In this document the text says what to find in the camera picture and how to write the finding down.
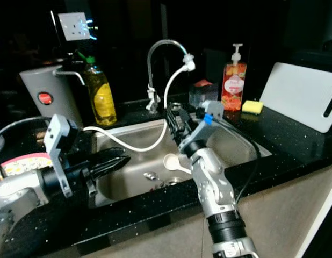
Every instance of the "dish soap bottle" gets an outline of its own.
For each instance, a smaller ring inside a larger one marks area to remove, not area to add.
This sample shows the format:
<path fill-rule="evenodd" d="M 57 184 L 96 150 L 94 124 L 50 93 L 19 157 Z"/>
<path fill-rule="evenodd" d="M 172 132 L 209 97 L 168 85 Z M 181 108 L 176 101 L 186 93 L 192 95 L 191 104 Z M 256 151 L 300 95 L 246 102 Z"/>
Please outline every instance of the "dish soap bottle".
<path fill-rule="evenodd" d="M 239 62 L 241 59 L 239 47 L 242 44 L 233 44 L 233 46 L 235 47 L 235 53 L 232 55 L 233 62 L 228 63 L 223 72 L 221 103 L 225 110 L 237 111 L 241 109 L 247 65 Z"/>
<path fill-rule="evenodd" d="M 91 106 L 99 125 L 112 125 L 116 119 L 111 89 L 104 72 L 96 65 L 93 56 L 85 57 L 78 52 L 87 65 L 83 72 L 86 86 L 89 89 Z"/>

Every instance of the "black cable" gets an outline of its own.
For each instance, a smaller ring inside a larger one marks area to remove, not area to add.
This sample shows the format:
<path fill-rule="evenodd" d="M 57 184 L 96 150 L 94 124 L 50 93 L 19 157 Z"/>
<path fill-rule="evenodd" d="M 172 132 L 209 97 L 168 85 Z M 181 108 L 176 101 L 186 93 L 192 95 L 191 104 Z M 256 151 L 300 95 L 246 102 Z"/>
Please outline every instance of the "black cable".
<path fill-rule="evenodd" d="M 7 173 L 6 173 L 5 169 L 1 166 L 1 164 L 0 164 L 0 174 L 1 174 L 2 178 L 7 177 Z"/>
<path fill-rule="evenodd" d="M 256 154 L 257 154 L 256 165 L 255 165 L 253 171 L 251 172 L 250 176 L 247 178 L 244 186 L 242 187 L 242 189 L 240 190 L 240 192 L 239 192 L 239 194 L 238 194 L 238 196 L 236 198 L 236 203 L 238 203 L 239 200 L 240 200 L 240 198 L 241 198 L 242 193 L 246 190 L 246 188 L 249 185 L 249 183 L 251 182 L 252 178 L 255 176 L 255 174 L 258 171 L 259 159 L 261 158 L 261 151 L 259 150 L 259 147 L 257 146 L 257 144 L 253 141 L 253 139 L 250 136 L 248 136 L 247 134 L 239 131 L 238 129 L 234 128 L 233 126 L 226 125 L 225 123 L 223 123 L 220 120 L 217 120 L 216 118 L 213 118 L 213 121 L 215 123 L 217 123 L 218 125 L 220 125 L 221 127 L 226 128 L 228 130 L 231 130 L 233 132 L 236 132 L 239 135 L 243 136 L 249 143 L 252 144 L 252 146 L 254 147 L 254 149 L 256 151 Z"/>
<path fill-rule="evenodd" d="M 6 131 L 8 131 L 8 130 L 10 130 L 10 129 L 16 127 L 16 126 L 18 126 L 18 125 L 27 124 L 27 123 L 30 123 L 30 122 L 36 122 L 36 121 L 48 121 L 48 122 L 50 122 L 50 120 L 51 120 L 50 117 L 42 117 L 42 116 L 25 118 L 25 119 L 22 119 L 22 120 L 19 120 L 19 121 L 13 122 L 13 123 L 11 123 L 11 124 L 9 124 L 9 125 L 6 125 L 4 128 L 2 128 L 2 129 L 0 130 L 0 136 L 1 136 L 4 132 L 6 132 Z"/>

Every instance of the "chrome faucet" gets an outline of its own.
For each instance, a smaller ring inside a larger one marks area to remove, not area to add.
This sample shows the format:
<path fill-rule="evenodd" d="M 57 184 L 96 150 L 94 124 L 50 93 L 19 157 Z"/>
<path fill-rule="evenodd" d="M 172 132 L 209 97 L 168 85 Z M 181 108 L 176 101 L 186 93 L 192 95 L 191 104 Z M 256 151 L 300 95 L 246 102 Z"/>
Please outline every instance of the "chrome faucet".
<path fill-rule="evenodd" d="M 148 93 L 148 98 L 150 99 L 150 101 L 149 101 L 148 105 L 146 106 L 146 109 L 149 110 L 150 113 L 156 113 L 157 112 L 158 103 L 161 101 L 161 99 L 158 96 L 155 88 L 153 87 L 153 74 L 151 73 L 151 55 L 153 54 L 154 50 L 158 46 L 164 45 L 164 44 L 175 45 L 175 46 L 179 47 L 183 51 L 184 55 L 187 55 L 187 51 L 183 47 L 183 45 L 180 44 L 179 42 L 177 42 L 175 40 L 171 40 L 171 39 L 159 40 L 157 43 L 155 43 L 154 45 L 152 45 L 152 47 L 148 51 L 147 68 L 148 68 L 148 79 L 149 79 L 149 83 L 148 83 L 147 93 Z"/>

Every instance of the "kettle handle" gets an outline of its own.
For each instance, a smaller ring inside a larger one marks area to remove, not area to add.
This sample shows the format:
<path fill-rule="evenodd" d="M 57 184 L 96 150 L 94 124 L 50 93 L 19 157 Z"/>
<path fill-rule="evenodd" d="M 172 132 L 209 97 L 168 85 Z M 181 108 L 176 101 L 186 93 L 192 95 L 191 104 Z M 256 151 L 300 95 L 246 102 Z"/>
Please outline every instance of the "kettle handle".
<path fill-rule="evenodd" d="M 54 76 L 60 76 L 60 75 L 75 75 L 78 77 L 79 81 L 81 82 L 81 84 L 83 86 L 85 86 L 85 81 L 84 79 L 82 79 L 81 75 L 79 73 L 77 73 L 76 71 L 57 71 L 57 70 L 53 70 L 53 75 Z"/>

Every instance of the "white spoon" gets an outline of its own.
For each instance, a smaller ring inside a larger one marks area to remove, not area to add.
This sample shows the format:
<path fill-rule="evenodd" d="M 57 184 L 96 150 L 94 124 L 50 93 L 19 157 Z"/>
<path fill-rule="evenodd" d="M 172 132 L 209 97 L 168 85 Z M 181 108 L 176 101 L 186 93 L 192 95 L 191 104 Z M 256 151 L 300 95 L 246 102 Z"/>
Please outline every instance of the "white spoon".
<path fill-rule="evenodd" d="M 180 170 L 185 173 L 191 174 L 191 170 L 181 166 L 178 156 L 176 154 L 170 153 L 164 157 L 164 166 L 170 170 Z"/>

